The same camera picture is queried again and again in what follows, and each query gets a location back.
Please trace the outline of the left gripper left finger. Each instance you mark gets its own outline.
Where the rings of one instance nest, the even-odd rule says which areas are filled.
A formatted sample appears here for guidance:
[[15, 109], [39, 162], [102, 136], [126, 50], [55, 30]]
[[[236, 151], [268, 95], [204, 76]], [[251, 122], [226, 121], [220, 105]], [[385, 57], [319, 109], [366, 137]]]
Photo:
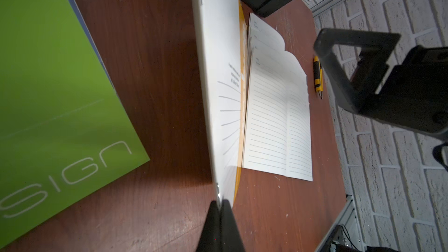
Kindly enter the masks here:
[[216, 201], [210, 203], [196, 252], [220, 252], [221, 212]]

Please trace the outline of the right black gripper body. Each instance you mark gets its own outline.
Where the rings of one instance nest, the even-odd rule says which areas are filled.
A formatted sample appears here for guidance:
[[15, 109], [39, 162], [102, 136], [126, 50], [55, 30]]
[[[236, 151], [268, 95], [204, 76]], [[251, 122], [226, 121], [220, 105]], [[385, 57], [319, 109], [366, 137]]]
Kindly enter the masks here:
[[361, 115], [439, 140], [448, 138], [448, 49], [411, 49], [393, 67], [378, 94], [366, 98]]

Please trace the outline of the yellow white cover notebook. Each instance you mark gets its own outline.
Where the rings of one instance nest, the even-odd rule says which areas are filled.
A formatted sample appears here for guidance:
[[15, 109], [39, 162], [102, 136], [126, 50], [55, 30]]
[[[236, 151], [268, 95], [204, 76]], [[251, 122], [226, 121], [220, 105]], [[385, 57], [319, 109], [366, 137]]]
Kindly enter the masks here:
[[245, 108], [246, 24], [239, 0], [192, 0], [213, 187], [233, 203]]

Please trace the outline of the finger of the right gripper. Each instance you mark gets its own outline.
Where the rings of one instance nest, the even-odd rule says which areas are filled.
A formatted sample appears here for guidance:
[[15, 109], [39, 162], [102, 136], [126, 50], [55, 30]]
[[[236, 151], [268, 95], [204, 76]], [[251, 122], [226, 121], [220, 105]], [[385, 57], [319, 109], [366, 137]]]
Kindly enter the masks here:
[[[375, 114], [383, 101], [376, 95], [389, 65], [399, 33], [324, 28], [317, 35], [314, 51], [328, 76], [337, 105], [353, 114]], [[352, 70], [346, 70], [334, 53], [335, 46], [359, 50]]]

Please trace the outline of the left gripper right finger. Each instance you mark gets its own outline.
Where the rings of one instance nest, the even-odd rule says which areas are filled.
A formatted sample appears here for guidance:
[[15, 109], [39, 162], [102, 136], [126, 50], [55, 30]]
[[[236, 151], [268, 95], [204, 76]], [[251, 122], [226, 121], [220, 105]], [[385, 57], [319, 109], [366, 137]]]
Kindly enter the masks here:
[[220, 251], [245, 252], [231, 204], [227, 199], [222, 201], [220, 208]]

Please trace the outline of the purple cover notebook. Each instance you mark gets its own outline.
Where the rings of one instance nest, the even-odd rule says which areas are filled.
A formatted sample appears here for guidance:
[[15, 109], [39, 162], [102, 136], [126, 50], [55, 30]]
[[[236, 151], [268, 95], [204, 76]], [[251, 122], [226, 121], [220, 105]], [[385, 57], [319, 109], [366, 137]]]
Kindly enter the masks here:
[[92, 35], [91, 35], [91, 33], [90, 33], [86, 23], [85, 23], [85, 20], [84, 20], [82, 14], [80, 12], [80, 9], [79, 9], [79, 7], [78, 7], [78, 5], [76, 3], [76, 0], [68, 0], [68, 2], [70, 3], [70, 5], [72, 7], [72, 10], [74, 11], [74, 13], [75, 13], [75, 15], [76, 15], [76, 17], [78, 19], [78, 22], [80, 23], [80, 25], [81, 25], [81, 27], [82, 27], [82, 29], [83, 29], [83, 31], [84, 31], [88, 41], [90, 42], [91, 47], [94, 50], [99, 63], [101, 64], [103, 70], [105, 71], [110, 84], [112, 85], [113, 89], [115, 89], [115, 87], [113, 85], [113, 82], [111, 80], [111, 77], [110, 77], [110, 75], [109, 75], [109, 73], [108, 73], [108, 71], [106, 69], [106, 66], [105, 66], [105, 64], [104, 64], [104, 62], [102, 60], [102, 57], [101, 57], [101, 55], [99, 53], [99, 50], [98, 50], [98, 48], [97, 48], [97, 46], [96, 46], [96, 44], [95, 44], [95, 42], [94, 42], [94, 40], [92, 38]]

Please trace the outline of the green cover notebook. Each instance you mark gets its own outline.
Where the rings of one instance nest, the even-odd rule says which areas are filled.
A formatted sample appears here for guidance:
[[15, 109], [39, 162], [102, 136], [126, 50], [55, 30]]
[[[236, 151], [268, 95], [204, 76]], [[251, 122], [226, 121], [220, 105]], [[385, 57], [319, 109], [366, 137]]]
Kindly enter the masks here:
[[1, 246], [147, 161], [68, 0], [1, 0]]

